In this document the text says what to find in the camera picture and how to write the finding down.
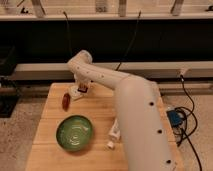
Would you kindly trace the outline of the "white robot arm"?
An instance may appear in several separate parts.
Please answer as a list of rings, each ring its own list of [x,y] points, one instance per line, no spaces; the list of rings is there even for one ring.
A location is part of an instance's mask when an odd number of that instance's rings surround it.
[[[81,50],[67,65],[82,83],[97,82],[114,91],[115,111],[128,171],[175,171],[176,164],[157,107],[153,83],[141,76],[97,67]]]

